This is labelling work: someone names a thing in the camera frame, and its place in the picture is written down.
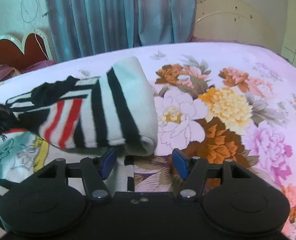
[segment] blue gripper pad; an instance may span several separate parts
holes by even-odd
[[[188,158],[179,149],[174,149],[172,151],[171,158],[172,158],[172,165],[175,167],[181,179],[187,179],[189,175],[189,171],[186,165]]]
[[[105,180],[109,177],[112,168],[115,166],[117,161],[117,152],[116,149],[112,149],[110,153],[104,158],[102,166],[100,169],[100,177]]]

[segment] red headboard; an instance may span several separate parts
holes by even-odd
[[[37,62],[46,60],[47,57],[40,49],[36,38],[48,59],[52,60],[46,34],[41,30],[36,30],[36,36],[31,31],[24,36],[22,42],[11,35],[0,36],[0,64],[7,64],[20,71]]]

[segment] curtain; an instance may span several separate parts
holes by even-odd
[[[107,51],[186,42],[196,0],[46,0],[59,62]]]

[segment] white cable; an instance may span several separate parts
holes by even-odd
[[[25,23],[30,23],[30,24],[31,24],[32,29],[33,29],[33,32],[35,33],[35,40],[38,42],[38,45],[39,45],[39,47],[40,47],[42,53],[46,56],[47,60],[49,60],[47,54],[43,51],[43,49],[42,49],[42,47],[41,47],[41,44],[39,43],[39,41],[38,41],[38,39],[37,39],[37,35],[36,35],[36,31],[35,31],[35,27],[34,27],[34,25],[33,25],[33,21],[37,18],[38,10],[39,10],[39,4],[38,4],[38,1],[35,0],[35,3],[37,4],[37,11],[36,11],[36,13],[35,13],[34,18],[31,19],[31,16],[30,16],[30,14],[28,13],[28,11],[27,11],[27,9],[26,9],[26,6],[25,6],[25,4],[24,4],[24,2],[23,2],[23,0],[21,0],[21,8],[20,8],[20,10],[21,10],[21,18],[22,18],[22,20],[23,20]],[[30,21],[26,21],[26,20],[23,18],[22,6],[23,6],[25,12],[28,14],[28,16],[29,16],[29,18],[30,18]]]

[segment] purple flower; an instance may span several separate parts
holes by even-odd
[[[288,158],[293,155],[292,147],[284,143],[284,134],[275,130],[266,121],[258,127],[251,125],[247,128],[247,135],[243,136],[245,148],[251,150],[249,155],[259,156],[256,166],[268,172],[279,186],[280,178],[292,172],[288,165]]]

